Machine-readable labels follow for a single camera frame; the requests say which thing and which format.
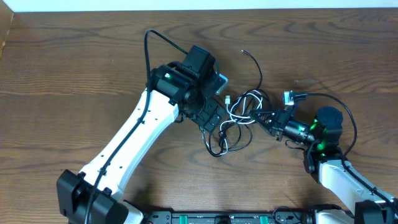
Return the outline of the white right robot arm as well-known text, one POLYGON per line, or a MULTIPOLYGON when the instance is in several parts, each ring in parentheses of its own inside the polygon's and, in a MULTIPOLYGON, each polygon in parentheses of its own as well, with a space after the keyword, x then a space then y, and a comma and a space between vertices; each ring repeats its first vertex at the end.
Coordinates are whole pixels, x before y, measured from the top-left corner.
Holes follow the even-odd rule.
POLYGON ((294 119, 292 110, 252 110, 249 115, 278 141, 287 137, 303 145, 306 172, 352 212, 321 205, 305 214, 303 223, 397 223, 397 199, 370 183, 343 157, 339 147, 343 115, 338 109, 320 108, 311 124, 294 119))

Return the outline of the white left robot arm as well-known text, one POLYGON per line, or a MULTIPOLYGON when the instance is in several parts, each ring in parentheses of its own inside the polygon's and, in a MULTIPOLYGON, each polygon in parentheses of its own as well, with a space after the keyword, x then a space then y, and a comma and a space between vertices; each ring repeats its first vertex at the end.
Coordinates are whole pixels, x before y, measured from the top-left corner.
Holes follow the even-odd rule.
POLYGON ((194 45, 183 61, 150 71, 147 88, 134 111, 108 145, 78 174, 65 170, 57 180, 60 213, 69 223, 141 223, 144 213, 123 201, 137 165, 177 117, 212 132, 225 110, 214 95, 228 84, 215 58, 194 45))

